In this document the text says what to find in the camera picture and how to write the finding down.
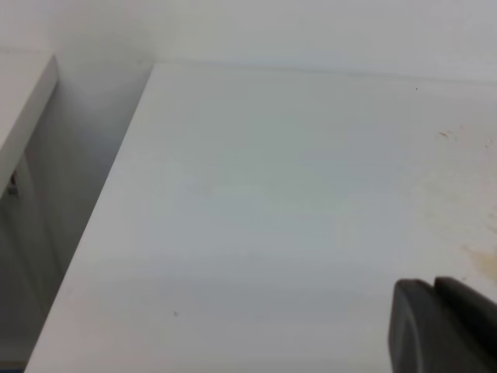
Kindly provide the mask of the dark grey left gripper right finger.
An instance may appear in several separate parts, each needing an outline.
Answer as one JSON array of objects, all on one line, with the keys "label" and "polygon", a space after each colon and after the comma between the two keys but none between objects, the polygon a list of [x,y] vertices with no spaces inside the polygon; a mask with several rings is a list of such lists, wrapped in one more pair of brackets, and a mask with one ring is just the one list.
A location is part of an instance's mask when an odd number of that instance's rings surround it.
[{"label": "dark grey left gripper right finger", "polygon": [[455,316],[467,352],[496,372],[496,303],[452,277],[437,277],[434,288]]}]

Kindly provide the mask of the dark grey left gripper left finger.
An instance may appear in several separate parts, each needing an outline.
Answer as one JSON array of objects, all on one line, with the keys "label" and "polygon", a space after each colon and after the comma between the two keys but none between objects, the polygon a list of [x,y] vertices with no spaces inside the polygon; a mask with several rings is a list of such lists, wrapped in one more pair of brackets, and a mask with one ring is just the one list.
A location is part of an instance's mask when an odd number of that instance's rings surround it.
[{"label": "dark grey left gripper left finger", "polygon": [[433,286],[419,280],[395,283],[388,334],[393,372],[463,372],[464,337]]}]

